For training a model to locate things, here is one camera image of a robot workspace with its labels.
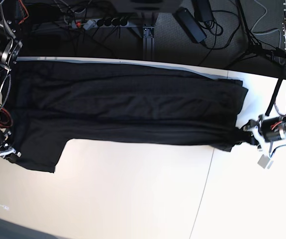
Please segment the black adapter box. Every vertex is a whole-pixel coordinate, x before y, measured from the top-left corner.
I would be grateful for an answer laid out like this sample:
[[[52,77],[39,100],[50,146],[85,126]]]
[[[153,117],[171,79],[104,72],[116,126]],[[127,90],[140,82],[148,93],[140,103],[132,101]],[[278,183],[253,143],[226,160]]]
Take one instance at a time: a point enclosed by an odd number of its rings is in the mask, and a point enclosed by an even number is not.
[[[210,22],[214,20],[209,0],[192,0],[194,16],[199,22]]]

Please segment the grey power strip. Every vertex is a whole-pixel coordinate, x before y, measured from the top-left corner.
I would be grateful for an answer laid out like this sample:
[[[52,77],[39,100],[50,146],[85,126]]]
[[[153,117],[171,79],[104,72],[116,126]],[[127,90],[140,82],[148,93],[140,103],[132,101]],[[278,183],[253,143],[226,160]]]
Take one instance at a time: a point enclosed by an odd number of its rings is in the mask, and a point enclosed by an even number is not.
[[[72,29],[90,30],[92,28],[130,27],[126,17],[64,19],[64,23]]]

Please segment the black tripod stand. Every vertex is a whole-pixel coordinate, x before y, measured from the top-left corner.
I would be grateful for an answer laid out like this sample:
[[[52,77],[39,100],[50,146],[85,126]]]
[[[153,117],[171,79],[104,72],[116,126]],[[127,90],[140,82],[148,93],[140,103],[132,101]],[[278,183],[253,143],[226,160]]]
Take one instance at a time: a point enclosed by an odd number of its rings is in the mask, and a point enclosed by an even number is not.
[[[238,8],[238,11],[240,13],[240,23],[243,25],[244,33],[247,36],[247,49],[239,57],[237,57],[235,60],[229,63],[225,67],[225,69],[230,69],[232,66],[234,66],[235,64],[241,61],[255,58],[255,57],[262,57],[275,65],[281,66],[281,63],[282,63],[281,59],[286,58],[285,49],[281,48],[281,45],[283,43],[283,37],[284,37],[283,31],[278,28],[273,28],[271,30],[267,30],[264,32],[253,32],[252,31],[252,29],[254,29],[255,26],[257,25],[257,22],[259,22],[265,17],[265,15],[268,13],[268,10],[265,7],[263,7],[265,10],[265,13],[256,21],[256,23],[254,23],[253,27],[250,29],[246,21],[246,18],[245,18],[245,14],[244,14],[241,1],[236,0],[235,5]],[[257,38],[257,36],[270,35],[275,32],[279,33],[278,47],[272,46],[271,44],[263,42]]]

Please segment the black power brick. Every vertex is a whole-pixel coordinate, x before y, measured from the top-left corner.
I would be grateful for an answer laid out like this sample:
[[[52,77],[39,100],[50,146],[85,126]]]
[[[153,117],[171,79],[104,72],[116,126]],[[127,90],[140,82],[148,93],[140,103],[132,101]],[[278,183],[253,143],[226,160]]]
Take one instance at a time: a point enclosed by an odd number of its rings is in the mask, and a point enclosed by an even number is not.
[[[195,20],[190,11],[187,8],[179,8],[175,13],[174,17],[183,31],[186,33],[188,38],[193,43],[203,42],[207,36],[203,31],[200,24]]]

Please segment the black T-shirt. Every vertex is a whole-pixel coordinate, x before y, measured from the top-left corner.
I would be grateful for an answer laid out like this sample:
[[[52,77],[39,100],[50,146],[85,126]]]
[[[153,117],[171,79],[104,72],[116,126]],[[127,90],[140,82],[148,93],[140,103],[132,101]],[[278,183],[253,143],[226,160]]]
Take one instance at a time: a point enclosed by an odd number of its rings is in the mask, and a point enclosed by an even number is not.
[[[6,108],[15,164],[53,173],[66,143],[210,145],[248,142],[236,126],[247,89],[181,70],[129,64],[22,61],[11,72]]]

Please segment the aluminium frame post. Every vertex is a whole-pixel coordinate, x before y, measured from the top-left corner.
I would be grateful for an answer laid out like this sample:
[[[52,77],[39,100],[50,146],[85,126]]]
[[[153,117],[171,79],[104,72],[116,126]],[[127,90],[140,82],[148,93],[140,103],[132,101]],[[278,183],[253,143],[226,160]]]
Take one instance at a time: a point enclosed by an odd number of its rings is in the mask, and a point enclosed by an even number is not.
[[[129,20],[129,30],[142,40],[142,59],[155,60],[155,26],[158,13],[138,12]]]

